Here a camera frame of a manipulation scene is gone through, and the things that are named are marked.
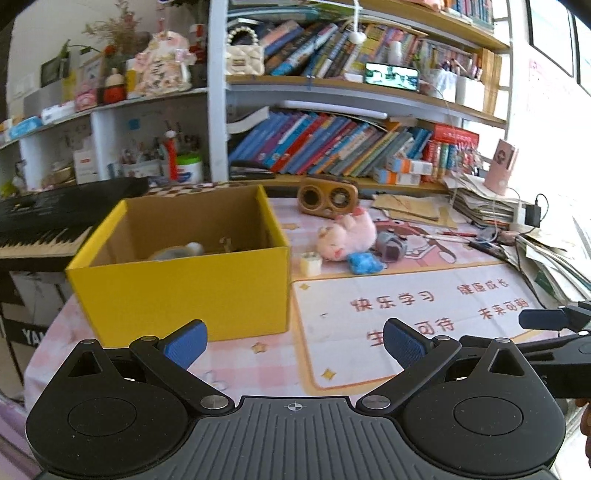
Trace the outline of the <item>yellow packing tape roll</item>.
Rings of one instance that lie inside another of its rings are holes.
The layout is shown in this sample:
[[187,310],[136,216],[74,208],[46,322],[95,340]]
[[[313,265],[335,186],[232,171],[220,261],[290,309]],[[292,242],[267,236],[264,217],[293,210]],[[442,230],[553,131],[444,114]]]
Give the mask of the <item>yellow packing tape roll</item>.
[[166,249],[162,249],[154,254],[152,254],[148,260],[149,261],[167,261],[167,260],[175,260],[181,258],[192,257],[194,252],[191,248],[187,246],[176,246],[170,247]]

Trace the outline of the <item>purple toy truck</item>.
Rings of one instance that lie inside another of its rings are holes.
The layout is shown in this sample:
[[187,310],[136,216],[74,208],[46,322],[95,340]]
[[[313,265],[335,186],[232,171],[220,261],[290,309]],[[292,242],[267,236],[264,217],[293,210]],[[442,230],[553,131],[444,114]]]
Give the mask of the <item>purple toy truck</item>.
[[374,249],[384,262],[398,262],[406,256],[407,240],[394,231],[384,230],[378,233]]

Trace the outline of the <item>white charger plug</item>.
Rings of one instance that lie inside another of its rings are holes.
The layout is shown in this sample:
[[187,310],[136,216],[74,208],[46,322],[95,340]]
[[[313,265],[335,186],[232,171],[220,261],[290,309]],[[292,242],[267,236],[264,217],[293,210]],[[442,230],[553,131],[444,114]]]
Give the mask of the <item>white charger plug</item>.
[[300,257],[300,270],[304,278],[315,278],[322,274],[322,256],[318,252],[304,252]]

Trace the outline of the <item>white spray bottle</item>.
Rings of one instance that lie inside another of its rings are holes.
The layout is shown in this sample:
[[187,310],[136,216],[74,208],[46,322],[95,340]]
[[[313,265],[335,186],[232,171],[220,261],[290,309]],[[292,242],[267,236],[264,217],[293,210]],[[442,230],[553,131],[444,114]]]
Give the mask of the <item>white spray bottle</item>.
[[193,256],[204,255],[204,246],[197,242],[189,242],[185,246],[186,250]]

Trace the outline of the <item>black binder clip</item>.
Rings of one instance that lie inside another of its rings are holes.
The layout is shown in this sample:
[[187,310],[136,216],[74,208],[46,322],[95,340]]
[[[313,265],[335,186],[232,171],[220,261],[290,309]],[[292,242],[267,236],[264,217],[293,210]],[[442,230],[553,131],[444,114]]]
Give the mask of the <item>black binder clip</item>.
[[228,237],[222,237],[219,240],[219,244],[222,246],[225,253],[231,253],[233,251],[231,239]]

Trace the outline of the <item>cartoon desk mat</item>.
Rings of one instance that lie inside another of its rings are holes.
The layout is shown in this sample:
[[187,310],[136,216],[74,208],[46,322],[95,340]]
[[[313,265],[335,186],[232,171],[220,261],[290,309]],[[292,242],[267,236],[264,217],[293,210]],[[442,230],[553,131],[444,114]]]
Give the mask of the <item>cartoon desk mat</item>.
[[400,372],[384,348],[384,324],[398,318],[432,338],[447,335],[534,338],[518,315],[538,306],[522,276],[460,238],[401,221],[380,229],[407,243],[376,275],[327,262],[317,278],[294,272],[290,360],[284,382],[297,394],[358,394]]

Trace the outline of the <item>blue crumpled packet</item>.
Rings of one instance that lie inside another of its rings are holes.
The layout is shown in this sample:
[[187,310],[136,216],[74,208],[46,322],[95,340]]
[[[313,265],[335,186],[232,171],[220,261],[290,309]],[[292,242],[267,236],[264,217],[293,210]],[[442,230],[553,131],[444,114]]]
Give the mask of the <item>blue crumpled packet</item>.
[[346,262],[353,275],[373,275],[385,269],[385,264],[371,252],[352,253]]

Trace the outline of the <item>black power adapter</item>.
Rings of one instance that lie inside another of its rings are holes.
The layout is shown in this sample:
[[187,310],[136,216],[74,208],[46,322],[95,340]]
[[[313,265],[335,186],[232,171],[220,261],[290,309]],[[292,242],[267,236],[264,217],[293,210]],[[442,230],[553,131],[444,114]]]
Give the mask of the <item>black power adapter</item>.
[[[540,200],[545,202],[546,211],[542,212]],[[549,201],[545,194],[538,193],[533,204],[528,204],[525,210],[525,224],[533,228],[539,228],[549,210]]]

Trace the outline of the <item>yellow cardboard box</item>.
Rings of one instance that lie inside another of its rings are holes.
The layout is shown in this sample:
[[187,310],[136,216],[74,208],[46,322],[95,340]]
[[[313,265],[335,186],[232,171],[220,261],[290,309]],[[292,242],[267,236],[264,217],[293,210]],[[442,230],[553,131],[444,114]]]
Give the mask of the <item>yellow cardboard box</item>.
[[[225,253],[219,240],[231,239]],[[197,242],[204,255],[149,261]],[[263,187],[120,201],[67,269],[105,347],[164,337],[201,320],[212,341],[287,331],[290,243]]]

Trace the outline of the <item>pink checked tablecloth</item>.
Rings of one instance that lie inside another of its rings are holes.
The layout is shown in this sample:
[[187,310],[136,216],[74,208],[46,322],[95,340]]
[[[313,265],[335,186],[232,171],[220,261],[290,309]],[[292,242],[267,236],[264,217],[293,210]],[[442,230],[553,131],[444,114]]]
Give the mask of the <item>pink checked tablecloth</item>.
[[374,276],[345,265],[317,278],[291,271],[290,327],[269,336],[209,342],[191,372],[233,398],[243,395],[359,396],[398,373],[382,329],[396,316],[422,334],[536,338],[519,313],[547,302],[509,265],[459,238],[430,243],[432,229],[409,224],[411,252]]

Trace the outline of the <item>wooden retro radio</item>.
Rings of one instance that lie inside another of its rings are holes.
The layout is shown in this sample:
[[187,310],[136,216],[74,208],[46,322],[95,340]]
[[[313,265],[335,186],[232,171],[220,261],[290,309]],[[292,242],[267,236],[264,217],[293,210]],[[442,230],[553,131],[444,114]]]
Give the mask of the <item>wooden retro radio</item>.
[[359,206],[358,185],[327,175],[304,176],[297,189],[297,206],[301,213],[328,219],[353,213]]

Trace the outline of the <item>white pen holder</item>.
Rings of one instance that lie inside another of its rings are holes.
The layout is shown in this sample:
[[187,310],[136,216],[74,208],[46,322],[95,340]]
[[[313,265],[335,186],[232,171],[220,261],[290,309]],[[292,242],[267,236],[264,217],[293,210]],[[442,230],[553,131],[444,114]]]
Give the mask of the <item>white pen holder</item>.
[[122,172],[124,177],[133,178],[157,177],[162,174],[160,161],[157,159],[123,164]]

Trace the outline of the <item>white bookshelf unit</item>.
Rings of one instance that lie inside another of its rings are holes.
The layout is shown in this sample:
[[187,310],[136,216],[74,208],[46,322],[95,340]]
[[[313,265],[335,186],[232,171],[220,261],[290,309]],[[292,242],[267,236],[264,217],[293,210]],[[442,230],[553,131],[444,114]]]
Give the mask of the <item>white bookshelf unit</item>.
[[[1,30],[6,27],[10,21],[13,21],[21,14],[27,6],[31,5],[25,1],[6,1],[5,6],[1,6]],[[509,46],[486,32],[479,30],[458,17],[448,15],[447,13],[436,13],[427,8],[415,6],[404,1],[361,1],[360,22],[392,24],[400,29],[417,31],[420,33],[432,34],[432,36],[442,36],[449,43],[457,42],[468,47],[483,47],[496,53],[509,53]],[[449,103],[446,104],[443,99],[426,96],[423,94],[411,94],[402,90],[393,90],[385,87],[373,87],[370,85],[349,82],[338,79],[318,79],[307,80],[304,77],[263,77],[263,76],[236,76],[230,77],[224,74],[224,54],[225,47],[224,30],[226,16],[228,15],[228,1],[211,1],[211,10],[209,10],[209,34],[207,43],[207,87],[193,89],[191,91],[179,92],[160,97],[130,100],[129,105],[147,104],[148,101],[168,101],[183,96],[194,96],[207,94],[207,108],[201,115],[201,121],[205,125],[204,115],[207,114],[207,140],[204,140],[207,146],[208,165],[211,168],[209,179],[213,182],[227,181],[229,178],[228,164],[228,126],[225,121],[228,120],[228,91],[230,94],[263,94],[263,100],[260,102],[271,104],[280,100],[287,100],[291,93],[301,93],[304,95],[320,95],[321,100],[310,100],[311,102],[329,102],[353,105],[366,105],[365,108],[382,110],[386,112],[387,107],[394,112],[396,105],[406,105],[417,111],[424,111],[427,116],[441,116],[444,120],[454,123],[454,119],[460,121],[474,121],[486,124],[494,128],[508,128],[508,121],[489,115],[484,111],[471,109],[463,105]],[[114,118],[115,114],[108,113],[110,110],[126,106],[125,102],[119,102],[114,106],[102,106],[91,109],[80,114],[76,114],[56,123],[67,123],[77,120],[77,117],[90,115],[93,129],[94,140],[104,140],[103,144],[95,146],[97,155],[99,177],[104,179],[108,177],[107,165],[105,162],[107,153],[115,145]],[[45,131],[51,131],[55,124],[45,126],[14,141],[19,144],[20,159],[24,164],[24,178],[29,190],[40,190],[42,179],[50,173],[50,160],[48,151],[45,152],[42,146],[43,141],[47,143],[48,139],[42,138]]]

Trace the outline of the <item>pink paper doll decoration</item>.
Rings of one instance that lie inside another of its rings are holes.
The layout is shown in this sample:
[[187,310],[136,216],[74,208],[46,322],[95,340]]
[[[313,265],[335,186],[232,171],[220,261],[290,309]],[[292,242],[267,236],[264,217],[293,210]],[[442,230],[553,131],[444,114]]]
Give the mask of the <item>pink paper doll decoration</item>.
[[183,35],[170,30],[154,34],[147,47],[134,58],[133,70],[137,75],[134,92],[152,97],[191,89],[189,67],[196,60]]

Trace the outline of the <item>cream quilted handbag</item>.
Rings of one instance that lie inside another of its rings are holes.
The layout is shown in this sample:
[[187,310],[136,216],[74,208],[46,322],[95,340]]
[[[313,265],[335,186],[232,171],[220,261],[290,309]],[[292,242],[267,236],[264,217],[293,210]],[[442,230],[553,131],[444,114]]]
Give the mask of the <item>cream quilted handbag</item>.
[[[245,34],[249,44],[235,44],[235,36]],[[263,76],[264,48],[259,44],[259,36],[250,27],[233,28],[226,36],[225,74],[228,76]]]

